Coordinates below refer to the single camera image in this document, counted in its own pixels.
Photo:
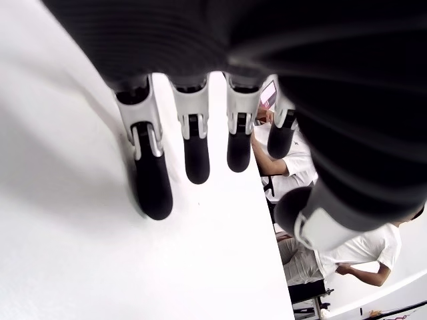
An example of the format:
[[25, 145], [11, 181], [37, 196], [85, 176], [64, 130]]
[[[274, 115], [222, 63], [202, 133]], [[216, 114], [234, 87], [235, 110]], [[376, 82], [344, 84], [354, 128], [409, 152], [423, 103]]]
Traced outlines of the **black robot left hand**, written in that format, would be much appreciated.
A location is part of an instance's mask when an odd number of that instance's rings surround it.
[[226, 77], [232, 171], [250, 160], [266, 77], [278, 77], [271, 156], [296, 129], [319, 179], [282, 197], [277, 223], [330, 250], [426, 201], [425, 1], [46, 1], [114, 92], [134, 148], [139, 205], [162, 220], [173, 197], [154, 73], [175, 97], [188, 179], [209, 176], [208, 75]]

